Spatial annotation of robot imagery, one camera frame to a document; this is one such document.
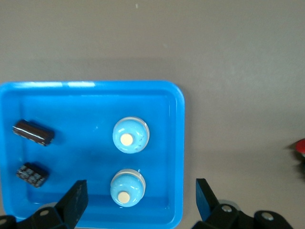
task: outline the gray table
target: gray table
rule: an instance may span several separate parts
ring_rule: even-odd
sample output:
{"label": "gray table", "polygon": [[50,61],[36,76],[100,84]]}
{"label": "gray table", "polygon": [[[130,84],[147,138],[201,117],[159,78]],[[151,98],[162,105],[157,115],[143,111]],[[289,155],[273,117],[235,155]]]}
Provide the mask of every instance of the gray table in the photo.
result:
{"label": "gray table", "polygon": [[186,101],[184,215],[195,179],[248,215],[304,228],[305,1],[0,1],[0,81],[166,79]]}

